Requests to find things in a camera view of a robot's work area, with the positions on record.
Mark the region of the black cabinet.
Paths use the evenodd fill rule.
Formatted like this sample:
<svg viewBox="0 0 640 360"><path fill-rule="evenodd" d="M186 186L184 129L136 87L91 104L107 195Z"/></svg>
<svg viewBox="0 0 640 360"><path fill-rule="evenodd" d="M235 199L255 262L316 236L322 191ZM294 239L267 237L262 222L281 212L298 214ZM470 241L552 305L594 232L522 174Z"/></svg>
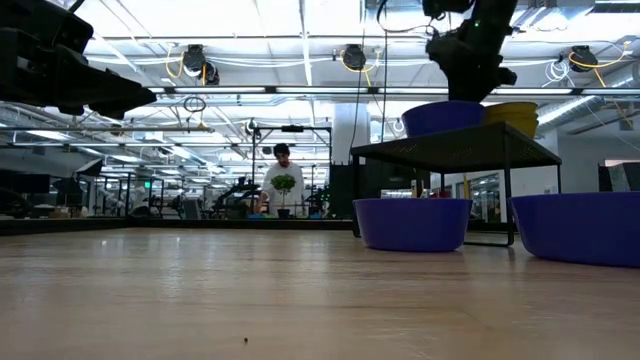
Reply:
<svg viewBox="0 0 640 360"><path fill-rule="evenodd" d="M329 212L337 218L353 216L353 170L350 165L332 164L329 171Z"/></svg>

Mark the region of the black aluminium table frame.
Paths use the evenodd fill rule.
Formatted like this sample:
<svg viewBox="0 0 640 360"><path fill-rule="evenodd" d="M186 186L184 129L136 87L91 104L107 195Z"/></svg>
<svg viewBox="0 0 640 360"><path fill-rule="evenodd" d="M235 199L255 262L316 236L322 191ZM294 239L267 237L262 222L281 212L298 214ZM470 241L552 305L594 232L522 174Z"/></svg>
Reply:
<svg viewBox="0 0 640 360"><path fill-rule="evenodd" d="M351 220L318 219L179 220L131 217L84 219L11 219L0 220L0 237L125 228L347 231L353 229L353 224Z"/></svg>

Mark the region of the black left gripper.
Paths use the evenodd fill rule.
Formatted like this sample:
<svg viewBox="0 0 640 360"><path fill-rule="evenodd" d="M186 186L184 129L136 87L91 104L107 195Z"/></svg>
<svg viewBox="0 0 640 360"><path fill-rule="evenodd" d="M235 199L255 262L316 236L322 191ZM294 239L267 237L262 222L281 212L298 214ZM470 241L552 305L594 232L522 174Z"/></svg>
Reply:
<svg viewBox="0 0 640 360"><path fill-rule="evenodd" d="M88 65L92 26L75 15L85 0L0 0L0 100L32 105L88 105L122 120L156 101L140 83Z"/></svg>

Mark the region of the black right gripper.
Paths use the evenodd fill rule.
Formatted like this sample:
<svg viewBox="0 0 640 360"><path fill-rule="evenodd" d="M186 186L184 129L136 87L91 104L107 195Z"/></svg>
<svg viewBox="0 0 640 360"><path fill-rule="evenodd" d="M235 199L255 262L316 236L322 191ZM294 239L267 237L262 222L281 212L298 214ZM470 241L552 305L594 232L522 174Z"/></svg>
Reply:
<svg viewBox="0 0 640 360"><path fill-rule="evenodd" d="M501 66L503 57L499 53L477 49L475 43L466 41L461 30L435 33L425 50L429 59L445 74L450 101L481 102L494 86L516 83L516 73ZM488 80L471 85L464 83L473 75L487 76Z"/></svg>

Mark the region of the blue mini bowl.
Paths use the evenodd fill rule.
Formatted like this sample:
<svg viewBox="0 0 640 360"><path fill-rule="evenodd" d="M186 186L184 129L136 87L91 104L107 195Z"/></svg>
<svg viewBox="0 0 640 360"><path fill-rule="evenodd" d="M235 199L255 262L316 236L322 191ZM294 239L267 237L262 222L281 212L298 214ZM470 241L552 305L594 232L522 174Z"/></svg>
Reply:
<svg viewBox="0 0 640 360"><path fill-rule="evenodd" d="M452 198L370 198L354 202L367 247L396 252L452 252L463 245L472 202Z"/></svg>
<svg viewBox="0 0 640 360"><path fill-rule="evenodd" d="M568 263L640 268L640 192L511 199L525 249Z"/></svg>
<svg viewBox="0 0 640 360"><path fill-rule="evenodd" d="M476 102L444 101L416 106L405 111L401 120L408 137L479 126L486 109Z"/></svg>

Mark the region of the small potted tree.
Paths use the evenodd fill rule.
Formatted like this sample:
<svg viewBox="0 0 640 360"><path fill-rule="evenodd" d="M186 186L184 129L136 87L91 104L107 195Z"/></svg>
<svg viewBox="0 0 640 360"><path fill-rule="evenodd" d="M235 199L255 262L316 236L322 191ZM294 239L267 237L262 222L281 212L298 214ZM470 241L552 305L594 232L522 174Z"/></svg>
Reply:
<svg viewBox="0 0 640 360"><path fill-rule="evenodd" d="M287 205L287 196L295 187L295 178L288 174L277 175L271 179L270 184L281 197L281 206L278 209L278 217L280 219L289 219L291 216L291 210Z"/></svg>

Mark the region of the distant black station frame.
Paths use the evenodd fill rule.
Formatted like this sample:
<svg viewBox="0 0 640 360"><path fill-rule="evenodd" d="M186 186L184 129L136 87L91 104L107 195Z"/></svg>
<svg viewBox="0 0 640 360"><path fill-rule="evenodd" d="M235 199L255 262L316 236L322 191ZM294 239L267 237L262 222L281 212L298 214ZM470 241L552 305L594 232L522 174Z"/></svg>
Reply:
<svg viewBox="0 0 640 360"><path fill-rule="evenodd" d="M257 133L259 131L265 130L266 133L261 137L261 140L265 140L273 131L280 131L283 133L302 133L305 131L310 131L313 134L315 134L323 143L324 146L327 147L329 149L329 154L332 154L332 145L330 144L330 142L326 142L324 138L322 138L318 132L319 131L326 131L328 133L329 136L329 140L332 140L332 129L330 127L313 127L313 126L301 126L301 125L283 125L280 127L258 127L255 126L253 128L253 132L252 132L252 170L251 170L251 177L252 177L252 181L255 181L255 172L256 172L256 150L258 148L258 141L257 141ZM291 147L295 147L295 144L289 144L287 145L289 147L289 150ZM256 210L254 205L257 203L258 198L253 198L251 200L251 206L252 206L252 213L253 214L259 214Z"/></svg>

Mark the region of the person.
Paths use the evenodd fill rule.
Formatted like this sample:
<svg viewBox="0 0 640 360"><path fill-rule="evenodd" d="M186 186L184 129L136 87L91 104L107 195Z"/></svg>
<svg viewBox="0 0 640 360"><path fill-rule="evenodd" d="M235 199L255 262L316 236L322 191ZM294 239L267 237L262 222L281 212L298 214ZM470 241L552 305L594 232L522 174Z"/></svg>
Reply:
<svg viewBox="0 0 640 360"><path fill-rule="evenodd" d="M305 215L303 206L303 190L304 178L302 169L290 160L289 147L280 143L274 146L273 154L276 163L273 164L266 172L262 186L261 194L254 205L255 210L260 213L265 202L268 203L269 213L277 216L280 209L288 209L294 217L302 217ZM272 180L278 176L289 176L294 179L293 187L285 194L276 189L272 184Z"/></svg>

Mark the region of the black perforated metal shelf riser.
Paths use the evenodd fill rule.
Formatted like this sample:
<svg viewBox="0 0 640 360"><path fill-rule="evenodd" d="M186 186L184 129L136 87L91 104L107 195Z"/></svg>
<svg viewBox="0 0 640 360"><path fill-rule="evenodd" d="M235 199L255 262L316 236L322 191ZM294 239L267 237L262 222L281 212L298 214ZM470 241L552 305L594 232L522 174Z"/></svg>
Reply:
<svg viewBox="0 0 640 360"><path fill-rule="evenodd" d="M504 172L505 197L510 199L513 169L554 166L562 164L559 156L533 139L507 125L498 123L467 127L355 147L353 160L353 207L360 196L360 160L379 160L416 170L435 172L442 176L478 171ZM352 233L360 237L354 208Z"/></svg>

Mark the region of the long ceiling light strip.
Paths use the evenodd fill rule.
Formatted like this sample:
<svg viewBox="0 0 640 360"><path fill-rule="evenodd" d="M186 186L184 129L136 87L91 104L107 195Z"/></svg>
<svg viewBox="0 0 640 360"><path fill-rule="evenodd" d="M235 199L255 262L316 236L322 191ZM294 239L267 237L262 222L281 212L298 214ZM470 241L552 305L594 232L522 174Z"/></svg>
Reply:
<svg viewBox="0 0 640 360"><path fill-rule="evenodd" d="M298 94L298 95L447 95L444 87L222 86L148 87L152 93L173 94ZM640 88L498 88L496 96L640 96Z"/></svg>

